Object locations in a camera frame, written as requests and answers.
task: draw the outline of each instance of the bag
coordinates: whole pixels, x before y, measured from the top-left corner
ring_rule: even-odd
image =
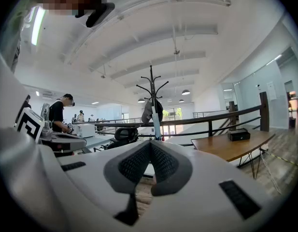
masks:
[[[161,103],[156,101],[156,106],[157,106],[157,114],[158,114],[158,120],[162,121],[163,120],[163,107]],[[144,111],[141,117],[141,120],[144,124],[149,123],[150,119],[152,119],[152,106],[150,103],[150,100],[148,100],[147,104],[144,107]]]

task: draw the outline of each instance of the black chair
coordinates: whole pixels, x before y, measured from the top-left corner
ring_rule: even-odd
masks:
[[[119,128],[116,130],[114,134],[114,138],[116,139],[115,142],[112,144],[105,146],[102,145],[104,150],[113,149],[120,146],[128,145],[134,143],[138,140],[139,134],[136,127],[132,128]]]

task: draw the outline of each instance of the black vent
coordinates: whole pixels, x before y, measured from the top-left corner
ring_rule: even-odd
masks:
[[[83,166],[85,166],[85,163],[83,161],[79,161],[79,162],[75,162],[67,165],[62,165],[61,168],[63,169],[64,172],[66,172],[68,170],[80,168]]]
[[[234,181],[224,181],[219,185],[243,219],[248,219],[260,210],[260,207]]]

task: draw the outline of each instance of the table leg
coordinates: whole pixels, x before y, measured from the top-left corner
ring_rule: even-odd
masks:
[[[254,165],[253,165],[253,161],[252,161],[252,155],[250,153],[249,153],[249,159],[250,159],[250,164],[251,164],[253,179],[255,179]]]
[[[260,163],[260,158],[261,158],[261,150],[259,150],[259,156],[258,156],[258,166],[257,166],[257,171],[256,171],[256,176],[255,179],[257,179],[257,174],[258,174],[258,169],[259,169],[259,163]]]

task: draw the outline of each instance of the ceiling beam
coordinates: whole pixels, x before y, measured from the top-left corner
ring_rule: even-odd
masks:
[[[170,73],[166,73],[166,74],[162,74],[162,76],[160,78],[158,78],[156,81],[161,81],[161,80],[169,80],[171,78],[175,78],[175,77],[181,77],[181,76],[187,76],[187,75],[197,75],[199,74],[199,69],[196,70],[186,70],[186,71],[178,71],[177,75],[174,72],[170,72]],[[124,84],[125,88],[131,88],[131,87],[135,87],[137,84],[138,85],[143,85],[143,84],[147,84],[148,80],[146,79],[140,79],[138,82],[132,82],[132,83],[127,83]]]
[[[197,35],[217,35],[217,24],[214,25],[202,25],[197,26],[193,28],[188,28],[186,31],[185,36],[197,36]],[[184,31],[180,31],[176,33],[176,37],[183,37]],[[111,51],[108,51],[105,53],[107,56],[106,58],[98,58],[90,65],[90,67],[94,70],[97,70],[98,68],[102,67],[105,63],[127,53],[130,51],[133,51],[139,47],[149,45],[155,42],[159,42],[162,40],[172,39],[172,31],[169,29],[165,29],[160,32],[154,32],[149,33],[147,35],[143,35],[141,37],[137,38],[139,42],[135,43],[132,42],[130,44],[126,44],[126,42],[123,42],[122,44],[118,45],[117,47],[114,47]]]
[[[225,7],[231,6],[231,0],[171,0],[172,2],[192,2],[192,3],[207,3],[213,5],[220,5]],[[135,12],[139,12],[143,9],[147,9],[154,6],[160,6],[161,4],[167,3],[167,0],[128,0],[128,3],[122,7],[120,14],[128,17]],[[107,20],[102,21],[99,25],[94,27],[94,29],[88,30],[75,44],[75,47],[71,52],[67,54],[65,63],[72,64],[74,60],[78,57],[78,54],[82,52],[82,50],[86,49],[88,44],[97,38],[104,28],[109,28],[115,23],[119,21],[116,13],[110,14]]]
[[[177,61],[194,59],[194,58],[205,58],[205,57],[206,57],[206,52],[205,51],[188,52],[188,53],[185,53],[185,58],[184,58],[183,54],[181,54],[181,56],[178,56]],[[166,57],[163,57],[163,58],[152,59],[151,62],[152,62],[153,66],[160,65],[160,64],[166,64],[166,63],[171,63],[171,62],[175,62],[175,57],[174,56],[166,56]],[[133,72],[144,70],[148,67],[150,67],[150,63],[149,63],[149,61],[146,61],[144,63],[129,67],[126,70],[122,70],[122,71],[119,71],[117,73],[114,73],[110,77],[112,79],[116,79],[116,78],[119,78],[121,76],[131,74]]]

